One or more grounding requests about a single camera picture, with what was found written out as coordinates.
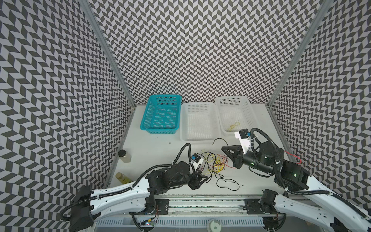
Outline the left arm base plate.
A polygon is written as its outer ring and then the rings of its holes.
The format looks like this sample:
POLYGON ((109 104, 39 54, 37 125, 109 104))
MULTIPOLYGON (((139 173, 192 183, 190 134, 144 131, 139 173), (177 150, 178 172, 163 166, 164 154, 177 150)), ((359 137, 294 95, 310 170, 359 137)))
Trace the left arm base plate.
POLYGON ((155 209, 154 212, 157 215, 167 215, 169 212, 169 199, 155 199, 155 209))

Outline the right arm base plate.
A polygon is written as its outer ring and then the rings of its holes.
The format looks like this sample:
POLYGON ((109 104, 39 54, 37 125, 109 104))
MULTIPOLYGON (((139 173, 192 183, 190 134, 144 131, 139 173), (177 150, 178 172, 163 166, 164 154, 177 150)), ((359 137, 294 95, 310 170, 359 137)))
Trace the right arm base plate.
POLYGON ((244 199, 243 210, 247 212, 248 215, 262 215, 265 214, 259 203, 260 199, 244 199))

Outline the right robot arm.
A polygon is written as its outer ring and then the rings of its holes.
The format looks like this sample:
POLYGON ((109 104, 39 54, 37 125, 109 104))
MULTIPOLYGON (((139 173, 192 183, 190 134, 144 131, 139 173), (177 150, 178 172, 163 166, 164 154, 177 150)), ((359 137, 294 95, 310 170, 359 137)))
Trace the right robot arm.
POLYGON ((261 129, 242 129, 235 133, 239 145, 221 150, 240 169, 246 165, 259 171, 261 177, 274 182, 289 195, 305 197, 317 206, 290 199, 274 190, 265 189, 258 206, 265 214, 286 214, 305 220, 328 232, 369 232, 371 212, 360 208, 323 185, 299 164, 285 160, 285 151, 261 129))

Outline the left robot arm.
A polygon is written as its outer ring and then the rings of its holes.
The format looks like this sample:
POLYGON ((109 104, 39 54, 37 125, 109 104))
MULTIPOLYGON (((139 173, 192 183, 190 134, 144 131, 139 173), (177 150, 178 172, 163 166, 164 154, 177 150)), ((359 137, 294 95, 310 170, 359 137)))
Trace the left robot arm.
POLYGON ((115 215, 159 213, 155 196, 184 185, 199 189, 208 177, 197 169, 199 164, 190 153, 188 161, 179 161, 181 152, 170 164, 158 164, 144 171, 136 181, 118 187, 93 189, 81 187, 69 206, 59 213, 59 219, 69 222, 68 230, 78 232, 96 221, 115 215))

